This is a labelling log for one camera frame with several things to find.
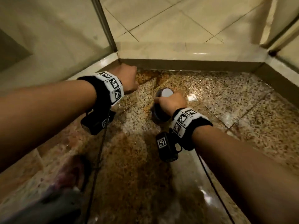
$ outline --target wet floor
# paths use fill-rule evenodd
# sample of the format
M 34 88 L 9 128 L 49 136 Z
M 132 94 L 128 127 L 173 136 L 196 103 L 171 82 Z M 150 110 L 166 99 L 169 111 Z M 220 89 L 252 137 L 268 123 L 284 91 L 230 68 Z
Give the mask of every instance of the wet floor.
M 139 90 L 114 107 L 106 131 L 90 136 L 79 118 L 37 148 L 42 170 L 2 200 L 1 214 L 37 198 L 66 157 L 86 153 L 95 167 L 85 192 L 90 222 L 231 223 L 230 214 L 235 223 L 249 223 L 206 167 L 225 210 L 194 150 L 172 163 L 159 159 L 155 135 L 162 129 L 150 108 L 163 87 L 182 91 L 215 127 L 299 175 L 299 112 L 255 75 L 140 70 L 137 81 Z

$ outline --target forearm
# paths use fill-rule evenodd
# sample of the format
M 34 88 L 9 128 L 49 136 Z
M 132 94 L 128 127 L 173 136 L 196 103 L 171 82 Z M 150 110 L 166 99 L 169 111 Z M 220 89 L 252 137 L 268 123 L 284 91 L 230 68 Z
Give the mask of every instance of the forearm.
M 0 98 L 0 171 L 54 136 L 96 101 L 83 80 L 16 90 Z
M 298 223 L 299 181 L 279 164 L 219 129 L 202 126 L 196 152 L 252 223 Z

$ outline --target speckled floor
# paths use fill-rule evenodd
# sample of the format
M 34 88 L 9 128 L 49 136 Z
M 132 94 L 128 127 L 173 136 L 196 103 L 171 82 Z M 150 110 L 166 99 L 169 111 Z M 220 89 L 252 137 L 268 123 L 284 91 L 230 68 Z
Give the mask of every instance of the speckled floor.
M 172 163 L 159 159 L 155 135 L 161 128 L 151 121 L 150 107 L 163 87 L 181 90 L 215 127 L 299 176 L 299 111 L 255 75 L 140 70 L 137 79 L 140 89 L 114 107 L 117 115 L 106 131 L 88 135 L 80 117 L 21 159 L 23 171 L 12 166 L 1 173 L 0 215 L 38 198 L 66 157 L 86 153 L 95 170 L 85 211 L 97 223 L 231 223 L 194 150 Z M 206 168 L 234 222 L 249 223 Z

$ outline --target fist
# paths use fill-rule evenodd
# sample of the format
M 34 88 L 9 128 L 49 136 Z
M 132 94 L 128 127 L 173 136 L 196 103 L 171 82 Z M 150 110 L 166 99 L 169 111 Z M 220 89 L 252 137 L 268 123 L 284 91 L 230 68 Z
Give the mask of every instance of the fist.
M 118 77 L 123 85 L 125 94 L 130 94 L 138 89 L 138 82 L 135 81 L 137 74 L 137 67 L 127 64 L 121 64 L 110 69 L 108 72 Z
M 162 110 L 171 117 L 177 109 L 187 107 L 187 101 L 181 93 L 174 93 L 169 97 L 156 97 L 155 103 L 160 104 Z

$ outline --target black cable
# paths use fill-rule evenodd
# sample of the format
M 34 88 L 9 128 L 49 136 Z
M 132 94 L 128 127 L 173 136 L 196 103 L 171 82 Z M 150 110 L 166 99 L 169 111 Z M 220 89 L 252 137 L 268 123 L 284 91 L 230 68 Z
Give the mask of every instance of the black cable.
M 207 170 L 205 169 L 204 164 L 203 164 L 203 162 L 202 162 L 202 159 L 201 159 L 200 155 L 197 155 L 197 156 L 198 156 L 198 158 L 199 158 L 200 163 L 202 164 L 202 167 L 204 168 L 204 172 L 206 173 L 207 178 L 209 179 L 209 181 L 210 181 L 210 183 L 211 183 L 211 185 L 212 185 L 212 188 L 214 189 L 216 195 L 218 196 L 220 202 L 222 203 L 222 205 L 223 205 L 223 207 L 224 207 L 224 209 L 225 209 L 225 211 L 226 211 L 226 213 L 227 213 L 229 219 L 231 220 L 231 222 L 232 222 L 233 224 L 235 224 L 235 222 L 234 222 L 232 216 L 230 215 L 230 213 L 229 213 L 229 211 L 227 210 L 227 208 L 226 208 L 224 202 L 222 201 L 220 195 L 218 194 L 218 192 L 217 192 L 217 190 L 216 190 L 216 188 L 215 188 L 215 186 L 214 186 L 214 184 L 213 184 L 213 182 L 212 182 L 212 180 L 211 180 L 211 178 L 210 178 L 210 176 L 209 176 Z

